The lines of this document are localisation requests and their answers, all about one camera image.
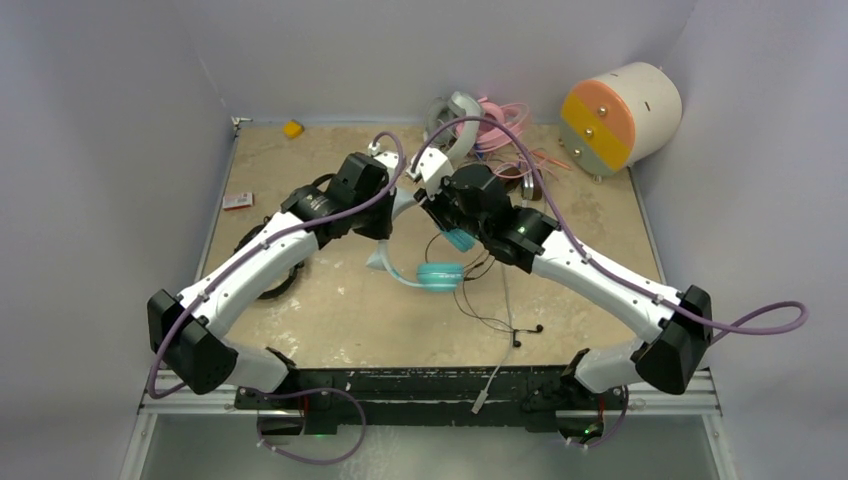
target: headphone ear cup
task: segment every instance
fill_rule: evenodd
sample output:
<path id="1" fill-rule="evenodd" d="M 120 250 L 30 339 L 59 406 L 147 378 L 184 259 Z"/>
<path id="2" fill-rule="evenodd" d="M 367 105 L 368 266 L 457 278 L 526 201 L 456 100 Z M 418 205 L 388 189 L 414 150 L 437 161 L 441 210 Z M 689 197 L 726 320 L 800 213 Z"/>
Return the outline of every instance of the headphone ear cup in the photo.
<path id="1" fill-rule="evenodd" d="M 452 292 L 464 277 L 459 263 L 422 263 L 416 275 L 418 283 L 430 292 Z"/>

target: teal headphones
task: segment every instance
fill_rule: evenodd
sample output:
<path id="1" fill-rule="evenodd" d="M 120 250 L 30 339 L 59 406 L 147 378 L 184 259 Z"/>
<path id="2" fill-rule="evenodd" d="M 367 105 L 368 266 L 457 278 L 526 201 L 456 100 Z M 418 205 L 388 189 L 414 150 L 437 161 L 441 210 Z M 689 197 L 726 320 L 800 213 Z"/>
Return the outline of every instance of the teal headphones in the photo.
<path id="1" fill-rule="evenodd" d="M 392 220 L 397 218 L 404 210 L 416 205 L 417 202 L 412 194 L 401 188 L 397 189 L 394 206 L 392 207 Z M 442 231 L 442 235 L 460 252 L 467 252 L 474 246 L 474 237 L 464 230 Z M 368 259 L 366 265 L 376 270 L 385 270 L 400 283 L 423 288 L 430 292 L 453 292 L 465 278 L 464 267 L 461 263 L 432 262 L 422 263 L 416 272 L 417 282 L 407 280 L 392 265 L 389 260 L 389 245 L 387 240 L 377 242 L 377 251 Z"/>

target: white plastic part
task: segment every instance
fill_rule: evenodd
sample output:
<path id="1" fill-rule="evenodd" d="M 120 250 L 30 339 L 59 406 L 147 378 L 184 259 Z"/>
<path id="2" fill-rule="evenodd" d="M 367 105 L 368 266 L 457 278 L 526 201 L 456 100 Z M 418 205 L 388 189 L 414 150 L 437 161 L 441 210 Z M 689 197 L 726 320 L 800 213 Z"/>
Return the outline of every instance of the white plastic part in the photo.
<path id="1" fill-rule="evenodd" d="M 389 178 L 395 174 L 395 169 L 397 168 L 398 163 L 400 163 L 397 152 L 385 151 L 371 156 L 374 157 L 374 160 L 385 165 L 386 169 L 389 171 Z"/>
<path id="2" fill-rule="evenodd" d="M 418 162 L 418 165 L 415 166 L 415 169 L 412 168 L 412 162 L 410 161 L 409 166 L 406 167 L 406 176 L 409 177 L 413 182 L 418 182 L 421 180 L 421 163 L 425 161 L 427 158 L 439 158 L 445 157 L 445 154 L 441 152 L 438 148 L 428 147 L 424 150 L 424 153 L 421 154 L 421 160 Z"/>
<path id="3" fill-rule="evenodd" d="M 401 213 L 409 210 L 415 205 L 417 205 L 417 202 L 415 201 L 415 197 L 412 196 L 412 193 L 403 188 L 397 187 L 395 200 L 392 204 L 392 221 L 394 221 Z M 375 250 L 374 253 L 368 257 L 368 260 L 365 262 L 365 266 L 374 270 L 386 269 L 383 266 L 383 259 L 380 256 L 379 249 Z"/>
<path id="4" fill-rule="evenodd" d="M 627 165 L 665 145 L 683 115 L 680 92 L 659 68 L 631 63 L 592 78 L 606 84 L 621 98 L 633 118 L 635 138 Z"/>
<path id="5" fill-rule="evenodd" d="M 659 323 L 670 319 L 674 313 L 664 305 L 656 305 L 650 298 L 613 282 L 583 259 L 568 238 L 554 232 L 542 245 L 544 253 L 533 261 L 533 273 L 564 285 L 591 300 L 595 305 L 610 312 L 627 328 L 646 341 L 651 342 L 661 332 Z M 663 295 L 671 302 L 679 302 L 673 287 L 649 280 L 592 250 L 584 247 L 592 258 L 607 270 L 636 285 Z"/>
<path id="6" fill-rule="evenodd" d="M 267 350 L 233 343 L 226 338 L 219 338 L 219 340 L 238 352 L 236 367 L 224 380 L 227 385 L 273 392 L 289 374 L 286 364 Z"/>
<path id="7" fill-rule="evenodd" d="M 416 170 L 421 173 L 424 189 L 431 198 L 442 188 L 442 178 L 453 175 L 454 171 L 448 157 L 435 148 L 424 151 Z"/>
<path id="8" fill-rule="evenodd" d="M 241 387 L 252 387 L 262 391 L 272 391 L 285 379 L 288 369 L 274 354 L 267 350 L 251 348 L 226 340 L 227 332 L 241 313 L 256 300 L 259 295 L 275 280 L 283 277 L 292 267 L 318 251 L 318 240 L 312 233 L 302 230 L 293 232 L 273 242 L 267 239 L 272 234 L 290 226 L 303 223 L 292 213 L 276 213 L 265 228 L 255 238 L 230 257 L 223 265 L 199 282 L 183 289 L 181 304 L 186 307 L 209 284 L 217 278 L 225 268 L 244 255 L 247 250 L 256 245 L 267 245 L 251 259 L 233 272 L 214 292 L 208 295 L 208 300 L 195 309 L 195 318 L 205 317 L 208 320 L 206 329 L 209 333 L 235 349 L 239 356 L 235 370 L 225 381 L 227 384 Z"/>
<path id="9" fill-rule="evenodd" d="M 180 292 L 183 306 L 197 297 L 209 283 L 225 268 L 255 245 L 267 244 L 268 248 L 254 255 L 241 265 L 209 295 L 209 300 L 194 311 L 195 318 L 206 317 L 206 329 L 218 338 L 224 338 L 241 313 L 259 297 L 275 280 L 285 276 L 292 267 L 318 251 L 318 240 L 313 233 L 299 230 L 268 243 L 272 234 L 303 223 L 292 213 L 275 213 L 265 228 L 238 253 L 227 259 L 214 272 Z"/>
<path id="10" fill-rule="evenodd" d="M 642 346 L 635 338 L 612 347 L 592 349 L 577 364 L 574 378 L 594 393 L 602 393 L 619 385 L 643 382 L 636 373 L 630 356 Z"/>
<path id="11" fill-rule="evenodd" d="M 380 145 L 380 142 L 371 142 L 368 144 L 368 155 L 372 157 L 376 157 L 383 151 L 383 146 Z"/>

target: yellow stripe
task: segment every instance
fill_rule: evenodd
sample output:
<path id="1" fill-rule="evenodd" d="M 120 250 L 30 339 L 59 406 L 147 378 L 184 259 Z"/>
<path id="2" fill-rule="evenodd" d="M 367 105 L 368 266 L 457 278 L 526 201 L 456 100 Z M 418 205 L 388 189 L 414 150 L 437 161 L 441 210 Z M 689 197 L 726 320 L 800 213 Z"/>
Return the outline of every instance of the yellow stripe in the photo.
<path id="1" fill-rule="evenodd" d="M 601 123 L 577 95 L 565 97 L 560 115 L 612 171 L 618 171 L 627 163 L 630 149 Z M 592 129 L 591 137 L 586 136 L 587 128 Z"/>

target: cylinder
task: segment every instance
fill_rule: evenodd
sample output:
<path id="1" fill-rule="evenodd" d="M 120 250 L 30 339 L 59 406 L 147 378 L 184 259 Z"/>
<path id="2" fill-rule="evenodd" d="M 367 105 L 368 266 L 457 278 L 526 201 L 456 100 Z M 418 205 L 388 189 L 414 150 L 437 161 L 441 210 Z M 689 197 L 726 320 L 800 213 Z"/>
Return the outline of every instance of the cylinder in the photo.
<path id="1" fill-rule="evenodd" d="M 674 83 L 653 65 L 631 63 L 574 86 L 560 111 L 560 136 L 581 168 L 606 177 L 665 145 L 682 114 Z"/>

